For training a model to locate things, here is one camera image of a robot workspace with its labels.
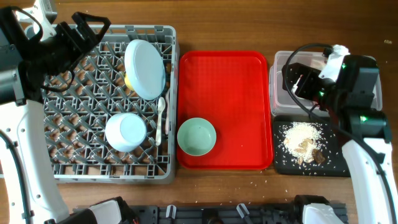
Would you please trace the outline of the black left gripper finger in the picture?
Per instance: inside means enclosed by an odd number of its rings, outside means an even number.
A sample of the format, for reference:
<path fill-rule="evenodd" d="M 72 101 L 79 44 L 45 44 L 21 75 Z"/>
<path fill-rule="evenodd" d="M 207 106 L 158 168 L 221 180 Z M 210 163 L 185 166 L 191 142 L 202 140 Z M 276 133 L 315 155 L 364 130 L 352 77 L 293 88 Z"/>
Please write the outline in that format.
<path fill-rule="evenodd" d="M 76 31 L 76 29 L 72 29 L 66 22 L 59 23 L 58 33 L 62 39 L 67 41 L 69 44 L 81 46 L 84 43 L 84 39 Z"/>
<path fill-rule="evenodd" d="M 111 21 L 107 17 L 93 16 L 82 12 L 75 12 L 72 19 L 77 25 L 78 33 L 85 41 L 91 44 L 98 44 L 111 25 Z M 90 25 L 102 25 L 99 32 L 95 33 Z"/>

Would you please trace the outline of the yellow plastic cup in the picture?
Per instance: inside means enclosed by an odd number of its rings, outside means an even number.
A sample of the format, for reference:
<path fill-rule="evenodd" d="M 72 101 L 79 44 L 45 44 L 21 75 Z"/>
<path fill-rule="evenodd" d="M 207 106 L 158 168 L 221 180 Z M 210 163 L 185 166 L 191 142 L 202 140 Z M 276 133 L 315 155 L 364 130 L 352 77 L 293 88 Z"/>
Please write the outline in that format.
<path fill-rule="evenodd" d="M 131 85 L 131 82 L 129 81 L 129 78 L 128 78 L 127 73 L 124 74 L 124 82 L 125 82 L 125 85 L 126 85 L 131 91 L 134 90 L 134 88 L 133 88 L 132 85 Z"/>

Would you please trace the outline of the light blue plate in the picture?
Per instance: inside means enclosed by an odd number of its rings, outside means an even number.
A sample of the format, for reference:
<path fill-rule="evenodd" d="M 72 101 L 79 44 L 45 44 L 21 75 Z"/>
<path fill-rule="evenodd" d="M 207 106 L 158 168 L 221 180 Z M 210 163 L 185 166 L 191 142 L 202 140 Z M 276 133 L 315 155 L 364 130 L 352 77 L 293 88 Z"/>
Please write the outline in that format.
<path fill-rule="evenodd" d="M 132 40 L 124 54 L 124 67 L 133 91 L 144 100 L 154 100 L 165 87 L 165 67 L 158 50 L 148 41 Z"/>

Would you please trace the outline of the light blue bowl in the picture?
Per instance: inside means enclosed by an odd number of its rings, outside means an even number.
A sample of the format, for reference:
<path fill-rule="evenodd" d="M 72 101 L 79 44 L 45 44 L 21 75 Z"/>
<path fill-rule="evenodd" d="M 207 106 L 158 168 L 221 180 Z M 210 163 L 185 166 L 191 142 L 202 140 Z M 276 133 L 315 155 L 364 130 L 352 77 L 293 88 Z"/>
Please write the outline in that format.
<path fill-rule="evenodd" d="M 134 113 L 118 113 L 110 117 L 105 126 L 109 145 L 120 152 L 130 152 L 146 138 L 144 120 Z"/>

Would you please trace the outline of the green bowl with food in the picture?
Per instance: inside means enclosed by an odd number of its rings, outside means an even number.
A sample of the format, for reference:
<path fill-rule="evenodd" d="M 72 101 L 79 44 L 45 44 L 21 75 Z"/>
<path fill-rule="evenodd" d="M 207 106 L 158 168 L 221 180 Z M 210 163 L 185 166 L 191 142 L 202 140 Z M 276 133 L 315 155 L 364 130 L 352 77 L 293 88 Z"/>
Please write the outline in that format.
<path fill-rule="evenodd" d="M 177 132 L 180 149 L 190 156 L 204 156 L 216 144 L 214 126 L 203 118 L 190 118 L 184 121 Z"/>

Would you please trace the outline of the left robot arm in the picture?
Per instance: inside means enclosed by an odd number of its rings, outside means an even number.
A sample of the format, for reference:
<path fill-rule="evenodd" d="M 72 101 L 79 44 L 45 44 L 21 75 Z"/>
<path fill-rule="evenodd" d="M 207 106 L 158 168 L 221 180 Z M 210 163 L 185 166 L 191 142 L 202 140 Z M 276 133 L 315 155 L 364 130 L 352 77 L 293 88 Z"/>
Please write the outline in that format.
<path fill-rule="evenodd" d="M 27 37 L 21 9 L 1 9 L 1 168 L 11 223 L 122 223 L 122 201 L 112 198 L 70 213 L 57 187 L 44 134 L 42 91 L 47 77 L 73 72 L 110 27 L 109 19 L 76 12 L 76 28 L 59 23 Z"/>

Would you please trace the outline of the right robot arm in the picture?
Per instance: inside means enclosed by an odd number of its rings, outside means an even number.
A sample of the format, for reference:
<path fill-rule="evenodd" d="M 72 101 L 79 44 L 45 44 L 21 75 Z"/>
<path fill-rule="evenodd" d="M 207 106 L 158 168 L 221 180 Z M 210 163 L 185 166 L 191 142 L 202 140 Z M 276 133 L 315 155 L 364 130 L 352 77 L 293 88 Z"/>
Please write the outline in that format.
<path fill-rule="evenodd" d="M 365 223 L 397 223 L 397 187 L 391 167 L 392 133 L 388 119 L 375 110 L 373 89 L 379 68 L 373 58 L 346 55 L 333 74 L 286 62 L 283 86 L 298 103 L 314 101 L 330 116 L 354 187 L 358 218 Z"/>

